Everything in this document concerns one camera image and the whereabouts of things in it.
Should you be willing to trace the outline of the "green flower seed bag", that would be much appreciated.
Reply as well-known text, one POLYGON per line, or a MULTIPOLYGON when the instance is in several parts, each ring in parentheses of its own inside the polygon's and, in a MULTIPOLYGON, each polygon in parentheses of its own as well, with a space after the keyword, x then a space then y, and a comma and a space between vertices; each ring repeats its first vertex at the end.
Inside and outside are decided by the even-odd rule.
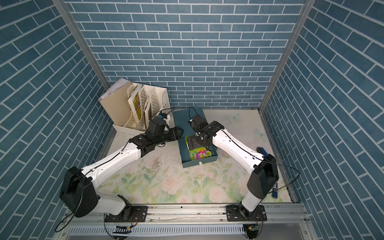
POLYGON ((200 160, 212 156, 212 152, 198 143, 195 135, 185 137, 191 161, 200 160))

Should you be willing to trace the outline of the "teal drawer cabinet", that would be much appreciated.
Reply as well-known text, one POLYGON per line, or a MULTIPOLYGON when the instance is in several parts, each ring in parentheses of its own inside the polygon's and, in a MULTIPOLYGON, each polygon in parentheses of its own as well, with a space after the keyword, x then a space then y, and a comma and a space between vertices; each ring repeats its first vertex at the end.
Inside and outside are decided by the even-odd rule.
POLYGON ((202 118, 206 118, 204 111, 201 107, 191 107, 185 110, 178 110, 173 112, 174 124, 183 130, 182 137, 194 136, 195 132, 189 125, 189 120, 196 114, 202 118))

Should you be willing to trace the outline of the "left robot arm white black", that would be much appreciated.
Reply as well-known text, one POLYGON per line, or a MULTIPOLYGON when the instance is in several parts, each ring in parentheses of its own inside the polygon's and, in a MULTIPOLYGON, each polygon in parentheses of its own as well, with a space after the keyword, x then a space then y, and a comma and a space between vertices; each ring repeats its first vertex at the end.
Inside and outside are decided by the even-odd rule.
POLYGON ((163 118, 150 120, 144 133, 129 139, 111 155, 81 169, 72 167, 67 170, 60 199, 77 218, 89 213, 103 213, 118 221, 129 221, 132 204, 125 197, 98 193, 96 189, 124 166, 143 158, 159 145, 181 139, 183 133, 179 127, 170 128, 163 118))

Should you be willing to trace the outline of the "teal drawer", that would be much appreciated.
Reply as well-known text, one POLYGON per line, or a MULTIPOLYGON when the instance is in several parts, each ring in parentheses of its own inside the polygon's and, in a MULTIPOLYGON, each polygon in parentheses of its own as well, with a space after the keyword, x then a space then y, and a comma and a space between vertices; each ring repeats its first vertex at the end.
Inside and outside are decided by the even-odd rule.
POLYGON ((218 154, 213 147, 207 148, 200 145, 195 135, 182 137, 178 140, 178 145, 183 168, 200 166, 218 159, 218 154))

